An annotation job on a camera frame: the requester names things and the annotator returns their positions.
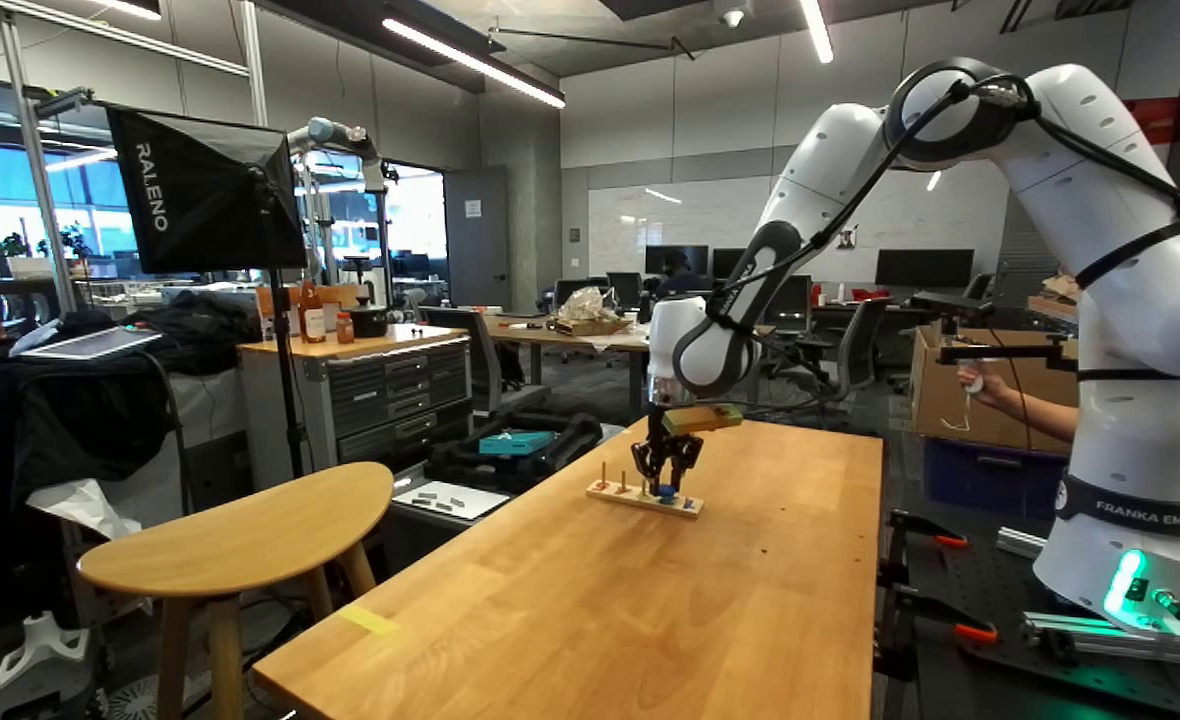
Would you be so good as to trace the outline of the person forearm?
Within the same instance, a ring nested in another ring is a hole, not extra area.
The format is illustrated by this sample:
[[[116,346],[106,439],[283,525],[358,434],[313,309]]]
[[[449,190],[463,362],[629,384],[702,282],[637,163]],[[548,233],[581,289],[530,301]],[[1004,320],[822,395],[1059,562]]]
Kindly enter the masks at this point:
[[[1079,412],[1070,403],[1043,399],[1035,392],[1020,392],[998,376],[978,380],[978,399],[1010,418],[1023,418],[1027,429],[1070,439]]]

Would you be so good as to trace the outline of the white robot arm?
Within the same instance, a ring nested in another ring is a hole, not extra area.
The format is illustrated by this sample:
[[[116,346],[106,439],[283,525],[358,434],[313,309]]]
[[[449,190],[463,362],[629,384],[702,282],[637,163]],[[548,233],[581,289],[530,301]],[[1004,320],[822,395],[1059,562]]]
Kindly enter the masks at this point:
[[[736,387],[778,282],[834,241],[876,180],[957,160],[1004,171],[1079,289],[1079,422],[1035,578],[1074,608],[1151,626],[1180,611],[1180,185],[1084,63],[1016,75],[970,54],[931,58],[876,107],[822,107],[730,281],[652,312],[649,399],[684,409]]]

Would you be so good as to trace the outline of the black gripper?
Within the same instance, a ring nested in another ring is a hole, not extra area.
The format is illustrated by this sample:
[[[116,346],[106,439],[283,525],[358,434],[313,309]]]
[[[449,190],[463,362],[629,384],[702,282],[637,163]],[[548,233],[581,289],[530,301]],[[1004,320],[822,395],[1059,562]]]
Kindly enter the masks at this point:
[[[668,459],[674,459],[679,468],[697,459],[699,453],[697,418],[699,418],[697,409],[659,409],[659,403],[649,409],[643,434],[632,443],[643,498],[657,498],[657,489],[659,489],[657,480]],[[684,475],[672,475],[672,498],[684,498]]]

